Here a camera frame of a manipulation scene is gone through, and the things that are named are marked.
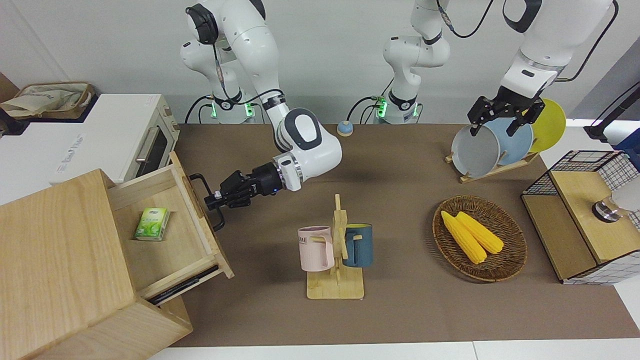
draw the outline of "black stand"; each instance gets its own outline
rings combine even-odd
[[[600,142],[608,142],[607,137],[604,135],[604,129],[609,126],[609,124],[611,124],[613,120],[616,120],[620,115],[622,115],[623,112],[629,109],[629,106],[633,105],[633,103],[638,99],[640,99],[640,87],[632,92],[631,95],[629,95],[620,105],[618,105],[617,108],[615,108],[610,114],[608,114],[607,117],[604,118],[604,120],[601,121],[598,125],[585,126],[584,130],[586,131],[587,135],[589,135],[589,137],[594,140],[600,140]]]

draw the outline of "round wicker tray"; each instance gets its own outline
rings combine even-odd
[[[444,226],[441,211],[456,216],[464,211],[504,242],[498,254],[487,253],[482,263],[469,260]],[[463,274],[474,279],[495,282],[518,274],[527,262],[527,243],[518,224],[500,206],[471,195],[452,197],[440,204],[433,217],[433,237],[444,258]]]

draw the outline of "plate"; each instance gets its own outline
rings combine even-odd
[[[481,177],[489,174],[498,163],[500,143],[494,133],[480,127],[478,134],[471,136],[471,125],[460,129],[453,138],[451,152],[456,169],[469,177]]]
[[[542,99],[545,108],[533,123],[533,135],[536,139],[531,146],[531,152],[540,152],[557,144],[566,128],[566,115],[557,102],[550,99]]]
[[[487,253],[480,264],[473,264],[444,226],[441,211],[457,215],[464,211],[498,236],[504,247],[498,254]],[[471,195],[452,197],[440,204],[433,216],[433,237],[444,258],[463,274],[486,282],[503,281],[517,275],[527,262],[527,242],[520,226],[500,206]]]
[[[527,155],[533,143],[533,129],[531,124],[524,124],[513,136],[507,135],[507,128],[513,119],[499,118],[487,122],[484,126],[493,131],[498,138],[500,149],[507,152],[499,161],[498,165],[509,165],[517,163]]]

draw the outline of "oven window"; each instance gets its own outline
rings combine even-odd
[[[136,177],[148,174],[151,171],[155,171],[160,168],[160,162],[162,161],[164,151],[166,150],[166,145],[167,145],[166,136],[162,132],[162,129],[160,129],[160,131],[158,131],[158,136],[156,138],[156,141],[154,142],[151,148],[149,159],[146,163],[140,164],[140,168],[138,169],[138,173],[136,174]]]

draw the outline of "yellow corn cob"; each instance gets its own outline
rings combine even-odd
[[[456,219],[469,230],[478,243],[482,245],[488,252],[497,254],[502,251],[504,243],[493,234],[489,229],[480,224],[476,219],[470,217],[468,214],[460,211],[456,215]]]
[[[469,260],[474,264],[482,263],[486,259],[486,252],[482,246],[478,244],[474,236],[448,212],[442,211],[440,214],[442,215],[444,226],[446,226],[447,230],[453,235],[456,243],[458,243],[462,251],[465,252]]]

